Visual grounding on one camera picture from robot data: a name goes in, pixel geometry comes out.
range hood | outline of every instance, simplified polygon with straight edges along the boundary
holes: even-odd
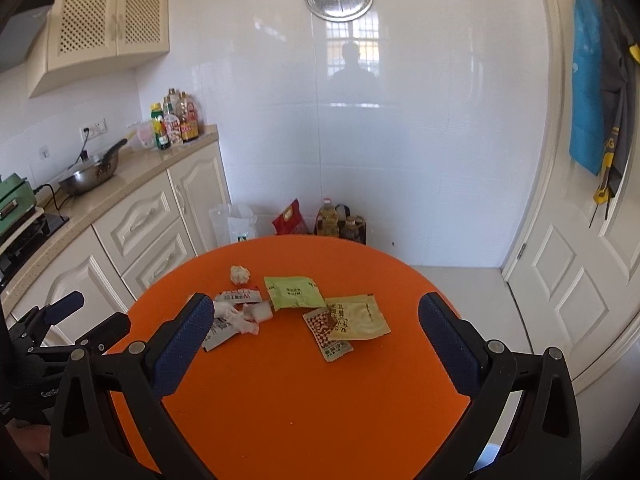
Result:
[[[20,65],[55,0],[23,0],[0,33],[0,73]]]

wok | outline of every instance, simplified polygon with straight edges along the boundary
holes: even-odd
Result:
[[[111,146],[103,156],[92,156],[69,168],[59,180],[60,187],[69,196],[78,196],[105,183],[118,167],[118,151],[127,143],[122,139]]]

power cord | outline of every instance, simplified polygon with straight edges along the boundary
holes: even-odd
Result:
[[[63,208],[63,206],[65,205],[66,201],[69,200],[71,197],[70,196],[66,197],[62,201],[62,204],[60,204],[60,206],[58,206],[58,201],[56,200],[56,192],[54,191],[53,186],[51,184],[42,184],[42,186],[38,186],[36,189],[34,189],[33,193],[34,194],[38,194],[40,191],[42,191],[46,187],[48,187],[51,190],[51,198],[45,204],[43,209],[46,209],[47,207],[49,207],[49,204],[53,200],[53,205],[56,207],[56,211],[58,212],[58,215],[60,216],[60,218],[62,218],[62,213],[60,212],[60,210]]]
[[[82,143],[82,148],[80,148],[80,153],[78,155],[78,158],[76,158],[76,161],[67,168],[68,170],[74,167],[78,163],[78,160],[82,158],[82,152],[84,152],[84,149],[86,148],[86,144],[89,140],[89,134],[91,133],[91,130],[89,128],[84,128],[82,132],[84,133],[84,142]]]

yellow packet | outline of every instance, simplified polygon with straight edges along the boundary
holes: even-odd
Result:
[[[391,332],[373,296],[330,298],[325,303],[335,320],[329,341],[375,339]]]
[[[316,282],[304,276],[265,278],[269,296],[276,311],[281,308],[323,308],[324,299]]]

lattice cabinet door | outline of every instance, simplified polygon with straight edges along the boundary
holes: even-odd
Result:
[[[168,51],[168,0],[118,0],[118,55]]]
[[[56,0],[50,12],[49,70],[116,56],[117,0]]]

